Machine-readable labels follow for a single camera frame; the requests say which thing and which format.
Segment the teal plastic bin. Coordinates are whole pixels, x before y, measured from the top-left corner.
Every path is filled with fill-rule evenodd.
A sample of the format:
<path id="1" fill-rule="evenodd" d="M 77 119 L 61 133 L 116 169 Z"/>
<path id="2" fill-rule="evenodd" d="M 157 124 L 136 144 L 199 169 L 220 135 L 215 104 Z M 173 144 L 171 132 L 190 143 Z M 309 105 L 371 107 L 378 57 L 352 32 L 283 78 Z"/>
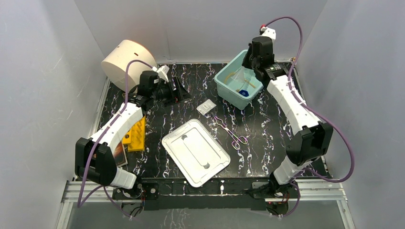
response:
<path id="1" fill-rule="evenodd" d="M 217 84 L 218 95 L 239 110 L 244 110 L 247 105 L 252 102 L 252 100 L 264 88 L 262 83 L 256 79 L 254 71 L 247 68 L 245 68 L 245 78 L 247 80 L 250 80 L 250 82 L 254 84 L 256 88 L 253 88 L 246 83 L 236 83 L 233 80 L 231 80 L 227 84 L 224 84 L 225 77 L 230 73 L 235 73 L 235 71 L 237 71 L 242 66 L 242 61 L 246 52 L 247 50 L 241 51 L 214 77 L 214 81 Z M 242 96 L 238 93 L 239 90 L 247 90 L 249 92 L 249 96 Z"/>

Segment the white paper packet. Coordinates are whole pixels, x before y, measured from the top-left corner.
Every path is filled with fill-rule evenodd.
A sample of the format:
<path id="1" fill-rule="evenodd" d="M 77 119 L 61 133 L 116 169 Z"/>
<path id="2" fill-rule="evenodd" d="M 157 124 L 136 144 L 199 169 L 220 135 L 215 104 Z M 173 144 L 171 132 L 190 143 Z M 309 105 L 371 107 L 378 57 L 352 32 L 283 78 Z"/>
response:
<path id="1" fill-rule="evenodd" d="M 209 113 L 211 110 L 213 110 L 216 107 L 216 104 L 211 100 L 207 99 L 205 102 L 203 102 L 201 105 L 197 106 L 197 111 L 201 115 L 206 115 Z"/>

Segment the wooden test tube clamp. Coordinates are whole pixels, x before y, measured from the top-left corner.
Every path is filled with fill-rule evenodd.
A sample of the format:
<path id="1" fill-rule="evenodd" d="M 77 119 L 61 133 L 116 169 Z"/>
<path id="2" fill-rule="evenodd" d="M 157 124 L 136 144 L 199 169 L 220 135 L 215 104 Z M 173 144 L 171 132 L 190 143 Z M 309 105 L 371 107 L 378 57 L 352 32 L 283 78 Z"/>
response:
<path id="1" fill-rule="evenodd" d="M 255 86 L 254 84 L 250 83 L 250 80 L 245 79 L 245 82 L 246 82 L 248 85 L 250 85 L 251 87 L 256 88 L 256 86 Z"/>

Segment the clear cylinder blue base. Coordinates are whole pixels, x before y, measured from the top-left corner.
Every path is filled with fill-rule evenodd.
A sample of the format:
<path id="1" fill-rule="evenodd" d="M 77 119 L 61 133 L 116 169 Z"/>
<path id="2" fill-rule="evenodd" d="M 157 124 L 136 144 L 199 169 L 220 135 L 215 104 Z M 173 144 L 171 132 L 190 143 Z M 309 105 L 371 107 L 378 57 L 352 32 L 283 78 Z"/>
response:
<path id="1" fill-rule="evenodd" d="M 247 90 L 239 90 L 238 91 L 239 94 L 241 94 L 244 97 L 248 97 L 249 96 L 249 92 Z"/>

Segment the white bin lid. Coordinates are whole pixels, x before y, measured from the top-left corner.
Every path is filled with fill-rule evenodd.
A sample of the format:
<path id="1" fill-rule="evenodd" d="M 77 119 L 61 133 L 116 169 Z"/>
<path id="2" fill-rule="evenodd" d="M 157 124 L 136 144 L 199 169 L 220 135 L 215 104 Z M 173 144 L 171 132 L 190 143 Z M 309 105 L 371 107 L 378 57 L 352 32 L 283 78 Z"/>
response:
<path id="1" fill-rule="evenodd" d="M 170 132 L 161 143 L 192 187 L 201 187 L 231 162 L 228 153 L 197 119 Z"/>

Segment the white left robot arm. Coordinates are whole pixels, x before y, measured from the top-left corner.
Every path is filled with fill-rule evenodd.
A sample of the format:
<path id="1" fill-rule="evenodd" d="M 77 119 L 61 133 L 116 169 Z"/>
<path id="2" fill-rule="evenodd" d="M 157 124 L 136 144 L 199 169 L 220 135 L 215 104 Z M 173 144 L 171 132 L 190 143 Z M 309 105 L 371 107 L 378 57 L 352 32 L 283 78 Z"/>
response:
<path id="1" fill-rule="evenodd" d="M 113 156 L 116 147 L 154 104 L 169 106 L 190 98 L 179 77 L 164 80 L 156 71 L 143 71 L 139 84 L 129 91 L 128 100 L 119 111 L 88 139 L 79 138 L 76 142 L 75 174 L 99 185 L 124 188 L 130 198 L 140 197 L 143 191 L 140 179 L 116 165 Z"/>

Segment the tan rubber tube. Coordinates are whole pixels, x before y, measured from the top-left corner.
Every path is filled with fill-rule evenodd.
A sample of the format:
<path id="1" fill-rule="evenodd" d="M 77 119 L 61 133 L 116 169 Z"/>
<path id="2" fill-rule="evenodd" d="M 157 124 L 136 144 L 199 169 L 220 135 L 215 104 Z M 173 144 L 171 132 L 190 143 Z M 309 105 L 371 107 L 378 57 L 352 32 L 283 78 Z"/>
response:
<path id="1" fill-rule="evenodd" d="M 230 73 L 229 75 L 227 75 L 227 76 L 225 77 L 224 84 L 227 84 L 227 83 L 230 82 L 231 80 L 233 80 L 233 81 L 237 80 L 237 81 L 241 82 L 241 81 L 242 81 L 242 78 L 241 78 L 241 76 L 238 76 L 236 73 Z M 249 80 L 247 80 L 246 78 L 244 78 L 243 80 L 244 80 L 244 82 L 245 82 L 246 84 L 248 84 L 249 86 L 251 86 L 251 87 L 253 87 L 253 88 L 256 88 L 256 86 L 255 86 L 254 84 L 252 84 L 252 83 L 251 83 Z"/>

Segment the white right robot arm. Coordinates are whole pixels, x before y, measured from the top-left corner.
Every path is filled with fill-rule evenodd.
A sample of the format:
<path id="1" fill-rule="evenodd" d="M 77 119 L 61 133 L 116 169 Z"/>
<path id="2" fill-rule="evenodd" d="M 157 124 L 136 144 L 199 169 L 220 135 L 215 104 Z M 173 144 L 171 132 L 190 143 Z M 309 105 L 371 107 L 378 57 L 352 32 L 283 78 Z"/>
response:
<path id="1" fill-rule="evenodd" d="M 275 62 L 271 38 L 253 38 L 242 66 L 254 71 L 256 79 L 275 98 L 292 128 L 293 136 L 286 143 L 286 156 L 280 166 L 270 174 L 268 184 L 250 191 L 254 198 L 280 198 L 292 188 L 290 182 L 304 168 L 326 154 L 333 127 L 304 108 L 305 102 L 296 93 L 289 71 Z"/>

